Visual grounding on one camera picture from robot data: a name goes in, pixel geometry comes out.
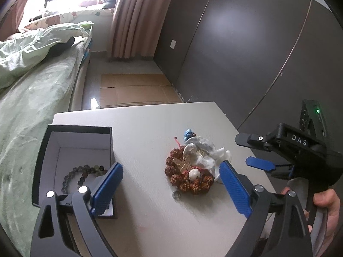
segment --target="white table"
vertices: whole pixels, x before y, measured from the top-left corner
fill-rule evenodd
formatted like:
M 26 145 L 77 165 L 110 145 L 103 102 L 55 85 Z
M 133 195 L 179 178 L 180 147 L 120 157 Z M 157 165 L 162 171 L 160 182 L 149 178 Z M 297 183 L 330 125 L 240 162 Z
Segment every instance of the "white table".
M 118 219 L 99 219 L 104 235 L 119 257 L 224 257 L 245 217 L 236 211 L 224 185 L 208 194 L 172 198 L 174 188 L 164 174 L 165 159 L 191 128 L 232 152 L 231 164 L 253 184 L 274 192 L 263 171 L 248 167 L 250 149 L 237 146 L 237 131 L 214 102 L 148 105 L 60 113 L 54 124 L 111 126 L 116 161 L 124 178 L 116 192 Z M 89 256 L 72 229 L 80 252 Z

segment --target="gift box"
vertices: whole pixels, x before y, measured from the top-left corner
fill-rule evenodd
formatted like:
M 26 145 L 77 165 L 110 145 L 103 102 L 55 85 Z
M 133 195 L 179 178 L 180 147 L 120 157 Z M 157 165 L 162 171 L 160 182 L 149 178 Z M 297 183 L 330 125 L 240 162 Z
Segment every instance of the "gift box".
M 63 195 L 66 176 L 70 176 L 72 171 L 73 177 L 68 180 L 65 193 L 76 192 L 83 171 L 75 168 L 86 165 L 97 169 L 103 166 L 106 172 L 113 163 L 111 127 L 48 125 L 37 156 L 32 204 L 39 207 L 50 190 Z M 92 186 L 101 173 L 104 172 L 90 173 L 83 185 Z M 114 200 L 102 216 L 115 216 Z

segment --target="das logo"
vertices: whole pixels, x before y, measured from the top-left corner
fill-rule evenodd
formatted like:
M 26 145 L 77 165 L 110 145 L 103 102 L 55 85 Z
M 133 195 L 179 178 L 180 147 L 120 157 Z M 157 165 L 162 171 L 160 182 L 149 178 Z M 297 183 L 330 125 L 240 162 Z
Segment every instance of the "das logo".
M 295 134 L 292 135 L 292 140 L 297 141 L 300 144 L 303 144 L 304 146 L 307 146 L 307 140 L 301 139 L 300 137 L 296 136 Z

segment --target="light switch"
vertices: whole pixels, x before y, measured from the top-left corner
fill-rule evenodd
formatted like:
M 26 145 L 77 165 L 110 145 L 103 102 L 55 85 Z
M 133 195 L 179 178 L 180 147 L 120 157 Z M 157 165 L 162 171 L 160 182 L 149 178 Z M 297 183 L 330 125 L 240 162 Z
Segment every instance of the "light switch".
M 171 47 L 172 49 L 174 49 L 174 48 L 175 48 L 175 45 L 176 45 L 176 41 L 175 41 L 175 40 L 172 40 L 172 41 L 171 41 L 171 44 L 170 44 L 170 47 Z

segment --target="cardboard box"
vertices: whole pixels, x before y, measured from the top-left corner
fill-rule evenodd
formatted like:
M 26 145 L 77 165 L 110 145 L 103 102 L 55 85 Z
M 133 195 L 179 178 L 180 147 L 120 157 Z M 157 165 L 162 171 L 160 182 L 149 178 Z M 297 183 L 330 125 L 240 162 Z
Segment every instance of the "cardboard box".
M 108 170 L 113 163 L 111 127 L 48 125 L 37 157 L 32 204 L 39 207 L 50 190 L 63 195 L 64 177 L 74 167 L 87 164 L 104 166 Z M 81 172 L 78 172 L 71 180 L 69 193 L 78 190 L 80 177 Z M 90 186 L 95 178 L 94 174 L 88 175 L 84 185 Z M 113 202 L 102 216 L 114 216 Z
M 163 74 L 104 74 L 101 76 L 100 107 L 181 103 Z

